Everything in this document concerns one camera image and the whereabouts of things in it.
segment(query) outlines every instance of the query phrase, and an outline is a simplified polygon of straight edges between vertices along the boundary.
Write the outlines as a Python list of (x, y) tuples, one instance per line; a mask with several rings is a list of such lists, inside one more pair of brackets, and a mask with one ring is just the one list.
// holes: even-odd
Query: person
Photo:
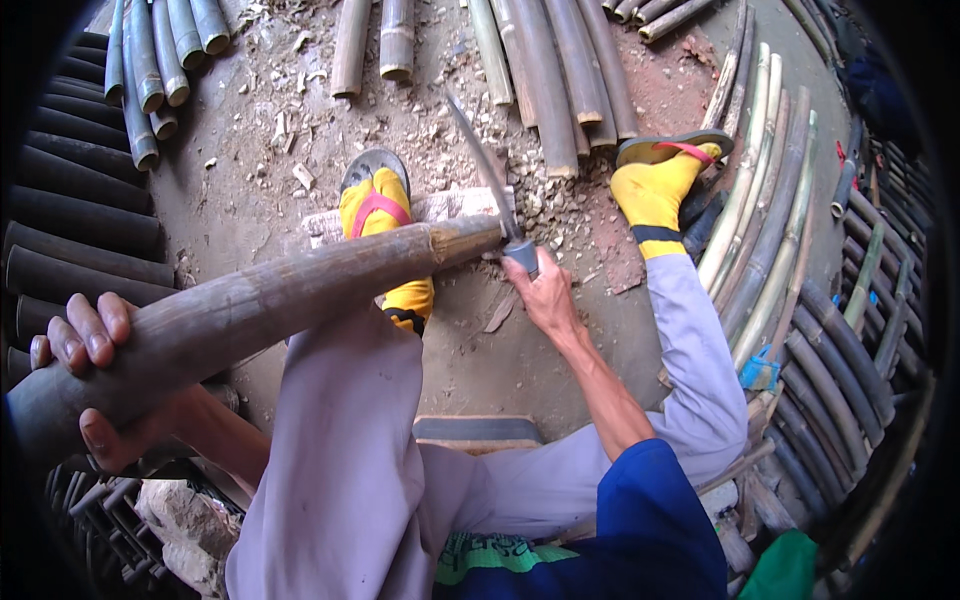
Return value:
[[(420, 336), (434, 295), (426, 278), (389, 292), (382, 309), (358, 306), (290, 339), (271, 440), (197, 385), (122, 433), (87, 409), (89, 451), (116, 471), (172, 434), (252, 494), (227, 562), (234, 600), (725, 597), (724, 555), (692, 485), (743, 450), (746, 404), (677, 233), (681, 199), (719, 154), (702, 144), (612, 178), (674, 383), (661, 413), (642, 410), (604, 362), (577, 317), (570, 273), (538, 249), (534, 280), (502, 264), (587, 403), (592, 424), (562, 440), (483, 456), (417, 444)], [(395, 171), (372, 171), (343, 191), (345, 235), (400, 226), (407, 199)], [(107, 367), (133, 310), (114, 294), (96, 310), (75, 296), (68, 322), (55, 318), (35, 340), (35, 363), (52, 354), (76, 374)], [(591, 518), (595, 538), (539, 543)]]

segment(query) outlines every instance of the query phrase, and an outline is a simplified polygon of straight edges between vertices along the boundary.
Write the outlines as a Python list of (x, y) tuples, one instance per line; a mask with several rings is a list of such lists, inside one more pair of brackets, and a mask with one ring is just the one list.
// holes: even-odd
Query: bamboo tube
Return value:
[(713, 235), (707, 244), (707, 251), (704, 252), (704, 257), (700, 260), (700, 266), (697, 267), (700, 283), (704, 286), (704, 289), (712, 292), (711, 296), (716, 296), (716, 291), (713, 290), (714, 283), (720, 272), (727, 248), (732, 243), (740, 215), (743, 214), (744, 204), (747, 202), (747, 195), (750, 192), (750, 184), (754, 178), (760, 144), (763, 140), (767, 92), (770, 89), (770, 47), (765, 43), (760, 44), (754, 79), (756, 80), (754, 104), (750, 126), (747, 128), (747, 143), (743, 152), (743, 160), (736, 171), (736, 178), (733, 180), (730, 200), (717, 220)]
[(190, 0), (190, 8), (204, 52), (215, 55), (226, 50), (230, 44), (230, 30), (217, 0)]
[(806, 220), (806, 212), (810, 206), (810, 189), (813, 185), (817, 142), (817, 111), (810, 111), (810, 133), (807, 137), (806, 156), (804, 164), (801, 167), (800, 181), (797, 184), (797, 192), (794, 194), (793, 206), (790, 208), (790, 217), (786, 222), (786, 230), (783, 233), (783, 239), (780, 241), (780, 248), (777, 250), (777, 256), (774, 259), (773, 266), (763, 283), (760, 296), (756, 299), (756, 304), (747, 319), (747, 324), (743, 328), (733, 346), (733, 366), (739, 372), (743, 369), (747, 360), (750, 359), (754, 351), (754, 346), (759, 340), (763, 329), (770, 319), (770, 314), (774, 306), (783, 296), (783, 287), (786, 284), (790, 268), (793, 266), (793, 259), (796, 256), (797, 248), (800, 245), (800, 236)]
[(133, 167), (130, 153), (44, 132), (27, 132), (24, 143), (131, 185), (143, 186), (143, 174)]
[(704, 120), (700, 124), (702, 130), (720, 127), (720, 120), (733, 91), (733, 80), (736, 78), (736, 66), (740, 59), (740, 47), (743, 45), (743, 35), (746, 29), (747, 0), (739, 0), (736, 7), (736, 25), (733, 28), (733, 38), (731, 38), (727, 55), (723, 59), (723, 67), (720, 69), (720, 77), (717, 78), (717, 86), (713, 89), (713, 95), (710, 96), (707, 114), (704, 115)]
[(27, 227), (140, 257), (155, 253), (160, 237), (154, 217), (19, 185), (11, 187), (6, 209)]
[(514, 23), (514, 9), (509, 0), (492, 0), (493, 16), (496, 18), (503, 50), (507, 55), (510, 73), (516, 92), (516, 105), (520, 109), (520, 121), (523, 127), (530, 129), (537, 125), (537, 108), (534, 106), (534, 92), (530, 89), (530, 77), (527, 75), (523, 59), (523, 44)]
[(190, 95), (190, 82), (186, 80), (186, 74), (180, 66), (180, 57), (177, 56), (177, 43), (174, 41), (174, 32), (170, 27), (167, 0), (154, 0), (152, 17), (156, 65), (160, 69), (163, 91), (167, 95), (167, 104), (178, 107), (186, 102), (187, 96)]
[(337, 23), (337, 45), (333, 52), (330, 95), (356, 98), (363, 87), (363, 58), (372, 0), (344, 0)]
[[(761, 55), (764, 52), (764, 46), (766, 46), (766, 44), (760, 44)], [(733, 240), (731, 240), (730, 246), (727, 248), (727, 253), (724, 255), (723, 262), (720, 264), (720, 271), (717, 273), (717, 277), (713, 281), (713, 287), (716, 290), (716, 292), (713, 294), (715, 297), (719, 295), (720, 290), (723, 289), (723, 284), (727, 279), (727, 274), (730, 272), (731, 266), (733, 265), (733, 262), (740, 250), (743, 237), (747, 232), (747, 226), (750, 224), (751, 217), (754, 216), (756, 200), (759, 198), (760, 188), (762, 187), (764, 178), (766, 176), (767, 163), (770, 161), (770, 152), (773, 147), (774, 130), (777, 128), (777, 107), (778, 102), (780, 101), (781, 75), (782, 62), (780, 60), (780, 55), (771, 55), (767, 106), (766, 110), (763, 112), (764, 121), (761, 137), (762, 141), (760, 142), (760, 152), (756, 158), (756, 169), (754, 170), (753, 179), (750, 182), (750, 188), (747, 191), (747, 199), (744, 201), (743, 212), (740, 214), (740, 219), (736, 224), (736, 232), (733, 234)], [(762, 85), (762, 82), (757, 81), (756, 85)]]
[(786, 149), (786, 128), (790, 122), (790, 96), (785, 89), (780, 90), (780, 101), (777, 102), (777, 128), (774, 131), (773, 150), (767, 161), (767, 170), (763, 175), (763, 184), (760, 186), (759, 198), (756, 199), (756, 208), (754, 215), (747, 224), (747, 229), (743, 234), (743, 241), (740, 243), (740, 252), (737, 253), (730, 272), (724, 281), (720, 292), (713, 300), (713, 306), (717, 313), (722, 313), (730, 301), (731, 295), (740, 283), (743, 272), (747, 268), (747, 263), (753, 254), (756, 240), (760, 235), (760, 229), (767, 218), (767, 212), (770, 208), (770, 201), (773, 199), (774, 191), (777, 189), (777, 177), (780, 174), (780, 163), (783, 161), (783, 151)]
[(584, 18), (570, 0), (545, 0), (545, 4), (558, 41), (573, 115), (581, 125), (599, 123), (603, 111), (587, 49), (589, 35)]
[(144, 114), (150, 114), (163, 104), (163, 80), (156, 66), (154, 33), (147, 12), (147, 0), (131, 0), (130, 18), (124, 22), (124, 32), (128, 29), (130, 36), (125, 36), (124, 41), (129, 39), (131, 42), (131, 66), (137, 102)]
[(807, 134), (810, 131), (809, 108), (810, 92), (801, 85), (800, 97), (793, 108), (790, 133), (787, 135), (786, 149), (783, 152), (783, 160), (780, 162), (780, 175), (777, 178), (773, 199), (770, 201), (770, 210), (760, 229), (754, 251), (750, 254), (740, 285), (733, 291), (730, 302), (720, 315), (720, 323), (728, 339), (732, 339), (734, 332), (746, 318), (750, 306), (756, 302), (763, 281), (773, 264), (775, 252), (783, 238), (783, 228), (790, 206), (797, 191), (806, 156), (805, 150), (806, 148), (810, 148), (811, 152), (816, 150), (816, 145), (810, 147), (807, 144)]
[(853, 292), (850, 301), (847, 302), (847, 309), (843, 313), (844, 321), (850, 327), (863, 316), (864, 302), (868, 301), (870, 290), (870, 281), (880, 266), (880, 251), (883, 249), (883, 224), (877, 223), (874, 226), (874, 232), (870, 236), (870, 246), (867, 247), (867, 254), (863, 259), (863, 265), (860, 267), (860, 277), (853, 286)]
[(48, 470), (84, 451), (77, 418), (87, 407), (122, 430), (175, 390), (344, 310), (364, 310), (404, 281), (499, 245), (499, 219), (490, 215), (414, 223), (254, 265), (141, 308), (108, 370), (78, 378), (54, 364), (10, 390), (11, 423), (23, 456)]
[(540, 0), (515, 0), (516, 23), (523, 43), (524, 69), (537, 106), (537, 132), (547, 177), (577, 175), (577, 148), (564, 76)]
[(35, 189), (69, 194), (81, 200), (141, 214), (147, 211), (150, 203), (150, 194), (146, 190), (33, 146), (20, 149), (16, 180)]
[(94, 248), (10, 221), (4, 236), (4, 256), (13, 245), (101, 273), (163, 287), (174, 287), (174, 267), (118, 252)]
[[(477, 31), (473, 7), (470, 7), (470, 19), (474, 21), (477, 43), (486, 42), (481, 40), (485, 32)], [(380, 16), (380, 77), (391, 82), (410, 79), (414, 72), (415, 38), (413, 0), (384, 0)]]
[(623, 70), (620, 52), (613, 42), (610, 24), (607, 23), (603, 13), (597, 10), (593, 0), (578, 0), (578, 2), (597, 60), (600, 62), (600, 70), (603, 72), (603, 81), (613, 112), (613, 122), (616, 124), (617, 140), (638, 137), (640, 127), (636, 121), (636, 108), (630, 98), (627, 74)]
[(160, 150), (156, 146), (154, 130), (150, 125), (150, 117), (140, 110), (136, 94), (136, 79), (133, 74), (132, 32), (127, 27), (130, 20), (124, 19), (123, 37), (123, 73), (124, 73), (124, 101), (123, 114), (127, 123), (127, 148), (133, 158), (133, 166), (137, 171), (149, 171), (160, 160)]
[(510, 87), (510, 71), (507, 70), (507, 62), (503, 59), (500, 36), (496, 21), (493, 19), (490, 2), (489, 0), (467, 0), (467, 6), (470, 12), (470, 22), (473, 24), (473, 35), (476, 37), (477, 48), (480, 50), (483, 72), (487, 78), (490, 100), (500, 107), (508, 107), (514, 103), (514, 91)]
[(684, 0), (677, 8), (660, 16), (653, 22), (643, 25), (643, 27), (640, 28), (640, 41), (645, 44), (652, 44), (672, 32), (697, 12), (713, 4), (713, 2), (714, 0)]
[(119, 107), (123, 103), (123, 4), (124, 0), (114, 0), (113, 3), (113, 21), (110, 24), (104, 71), (103, 99), (112, 107)]
[(786, 339), (786, 344), (810, 378), (814, 389), (823, 399), (827, 410), (833, 417), (837, 429), (840, 430), (844, 445), (853, 458), (851, 475), (854, 480), (859, 481), (867, 469), (867, 450), (863, 445), (863, 436), (860, 434), (860, 429), (850, 407), (847, 405), (847, 401), (833, 382), (827, 367), (824, 366), (824, 363), (799, 330), (794, 330), (790, 334)]
[(797, 491), (800, 492), (806, 508), (809, 509), (815, 519), (826, 518), (827, 504), (824, 502), (820, 490), (817, 489), (813, 479), (810, 478), (810, 473), (801, 465), (800, 459), (797, 458), (793, 448), (790, 447), (780, 430), (775, 425), (771, 425), (763, 432), (763, 437), (773, 441), (776, 445), (774, 453), (780, 459), (783, 470), (787, 472)]
[(830, 374), (833, 375), (833, 379), (839, 386), (840, 391), (843, 392), (847, 403), (853, 409), (860, 427), (867, 434), (870, 445), (874, 448), (879, 446), (880, 442), (883, 441), (883, 427), (880, 423), (888, 418), (893, 420), (893, 415), (882, 415), (879, 412), (880, 407), (871, 404), (863, 393), (859, 382), (857, 382), (856, 375), (840, 354), (840, 350), (836, 348), (829, 336), (824, 334), (823, 328), (806, 308), (803, 306), (797, 308), (797, 312), (793, 315), (793, 323), (816, 350), (817, 355), (820, 356)]

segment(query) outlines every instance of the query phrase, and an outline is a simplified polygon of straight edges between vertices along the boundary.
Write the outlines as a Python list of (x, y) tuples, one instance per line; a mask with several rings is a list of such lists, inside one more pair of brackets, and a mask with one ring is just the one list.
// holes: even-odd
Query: gray pants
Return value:
[[(648, 417), (696, 484), (743, 449), (746, 403), (690, 259), (647, 273), (675, 385)], [(421, 354), (372, 304), (291, 339), (270, 463), (228, 559), (233, 600), (429, 597), (451, 531), (536, 539), (594, 516), (611, 462), (593, 425), (481, 457), (417, 444)]]

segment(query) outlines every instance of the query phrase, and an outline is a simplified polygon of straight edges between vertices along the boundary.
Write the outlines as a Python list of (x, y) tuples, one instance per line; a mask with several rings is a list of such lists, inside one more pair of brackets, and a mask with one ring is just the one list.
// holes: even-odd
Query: finger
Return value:
[(86, 368), (86, 347), (77, 330), (61, 317), (54, 317), (47, 325), (50, 350), (66, 369), (74, 374)]
[(30, 370), (43, 369), (54, 359), (50, 351), (50, 338), (45, 335), (35, 335), (30, 341)]
[(74, 294), (66, 304), (66, 318), (84, 340), (90, 362), (101, 369), (113, 361), (113, 342), (97, 311), (83, 294)]

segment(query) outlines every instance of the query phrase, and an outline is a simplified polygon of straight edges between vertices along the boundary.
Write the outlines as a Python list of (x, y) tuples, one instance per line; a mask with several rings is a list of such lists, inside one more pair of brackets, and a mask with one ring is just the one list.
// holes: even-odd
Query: dirt floor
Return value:
[[(416, 3), (414, 83), (403, 88), (378, 76), (380, 5), (374, 4), (363, 93), (353, 104), (332, 100), (326, 81), (340, 3), (221, 5), (237, 32), (233, 44), (190, 73), (191, 97), (178, 110), (180, 131), (161, 143), (161, 164), (151, 175), (168, 259), (180, 262), (185, 285), (309, 248), (302, 218), (336, 207), (343, 169), (365, 147), (397, 151), (415, 193), (478, 185), (462, 136), (444, 115), (440, 89), (449, 85), (472, 109), (487, 143), (509, 149), (510, 182), (525, 206), (526, 225), (541, 243), (552, 242), (561, 264), (583, 282), (574, 293), (600, 352), (644, 407), (664, 398), (647, 290), (639, 285), (613, 292), (624, 278), (614, 267), (626, 258), (612, 249), (623, 246), (628, 230), (622, 218), (611, 220), (615, 204), (606, 186), (612, 156), (582, 161), (581, 177), (566, 185), (542, 176), (536, 134), (522, 128), (516, 108), (495, 107), (485, 95), (469, 15), (459, 0)], [(91, 29), (106, 32), (110, 11), (101, 9)], [(639, 42), (636, 26), (613, 26), (642, 131), (699, 126), (735, 12), (735, 2), (718, 3), (652, 47)], [(810, 87), (820, 113), (814, 202), (823, 234), (810, 265), (813, 276), (826, 280), (840, 260), (842, 236), (828, 204), (839, 173), (835, 140), (846, 144), (849, 131), (847, 111), (813, 45), (781, 3), (756, 3), (756, 26), (758, 40), (783, 56), (787, 89)], [(751, 96), (748, 89), (747, 105)], [(309, 191), (293, 175), (298, 163), (315, 178)], [(638, 266), (631, 268), (636, 275)], [(588, 422), (587, 408), (564, 361), (522, 310), (495, 333), (483, 333), (510, 292), (501, 278), (495, 265), (479, 262), (437, 276), (436, 309), (423, 338), (420, 411), (532, 415), (546, 440), (558, 439)], [(284, 354), (280, 343), (233, 370), (233, 383), (249, 401), (246, 416), (267, 432)]]

